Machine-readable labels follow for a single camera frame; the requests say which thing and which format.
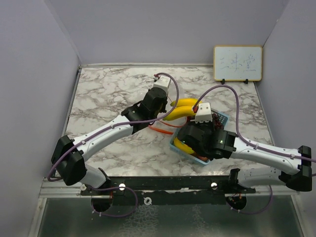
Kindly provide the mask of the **yellow banana bunch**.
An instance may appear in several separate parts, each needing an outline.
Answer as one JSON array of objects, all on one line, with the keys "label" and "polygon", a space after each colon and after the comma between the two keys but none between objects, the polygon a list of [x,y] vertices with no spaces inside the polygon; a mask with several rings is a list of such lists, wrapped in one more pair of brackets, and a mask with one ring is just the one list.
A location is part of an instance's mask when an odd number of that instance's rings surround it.
[{"label": "yellow banana bunch", "polygon": [[164,121],[172,121],[182,117],[191,117],[194,116],[195,113],[193,111],[193,106],[196,104],[198,100],[195,98],[182,98],[178,100],[175,109],[162,120]]},{"label": "yellow banana bunch", "polygon": [[189,155],[196,156],[196,152],[191,147],[189,147],[188,145],[186,145],[182,141],[180,141],[177,137],[174,138],[173,144],[179,150],[181,150]]}]

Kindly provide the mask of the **clear orange zip bag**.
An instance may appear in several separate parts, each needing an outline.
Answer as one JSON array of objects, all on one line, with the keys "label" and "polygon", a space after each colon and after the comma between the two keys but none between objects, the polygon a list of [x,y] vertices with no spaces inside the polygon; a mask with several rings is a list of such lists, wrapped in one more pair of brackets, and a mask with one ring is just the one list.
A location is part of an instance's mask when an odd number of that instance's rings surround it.
[{"label": "clear orange zip bag", "polygon": [[181,85],[179,87],[179,99],[176,103],[176,88],[171,85],[168,94],[167,110],[175,106],[175,109],[165,118],[155,122],[149,126],[149,129],[167,135],[173,134],[173,129],[182,127],[187,122],[187,117],[194,116],[195,113],[192,109],[197,99],[186,97],[184,89]]}]

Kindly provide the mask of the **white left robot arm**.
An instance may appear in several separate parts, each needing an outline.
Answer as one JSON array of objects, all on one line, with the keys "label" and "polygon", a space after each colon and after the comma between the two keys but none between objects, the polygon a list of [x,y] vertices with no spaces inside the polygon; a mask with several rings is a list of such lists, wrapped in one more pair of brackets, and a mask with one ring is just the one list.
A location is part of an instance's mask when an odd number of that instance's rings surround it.
[{"label": "white left robot arm", "polygon": [[133,135],[157,121],[158,114],[166,112],[168,90],[154,86],[143,100],[126,108],[108,124],[88,134],[70,139],[67,135],[57,141],[51,163],[59,173],[57,180],[71,186],[78,182],[90,185],[99,195],[109,189],[106,173],[86,162],[113,142]]}]

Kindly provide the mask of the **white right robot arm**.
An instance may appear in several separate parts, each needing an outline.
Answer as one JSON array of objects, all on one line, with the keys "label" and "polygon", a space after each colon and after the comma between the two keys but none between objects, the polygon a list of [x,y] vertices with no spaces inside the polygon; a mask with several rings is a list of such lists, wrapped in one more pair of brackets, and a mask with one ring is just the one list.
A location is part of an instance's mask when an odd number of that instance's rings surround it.
[{"label": "white right robot arm", "polygon": [[195,153],[209,160],[243,159],[264,168],[231,171],[227,188],[232,193],[259,185],[285,185],[299,192],[312,190],[312,150],[308,146],[285,149],[252,143],[234,132],[216,129],[211,122],[189,122],[177,138]]}]

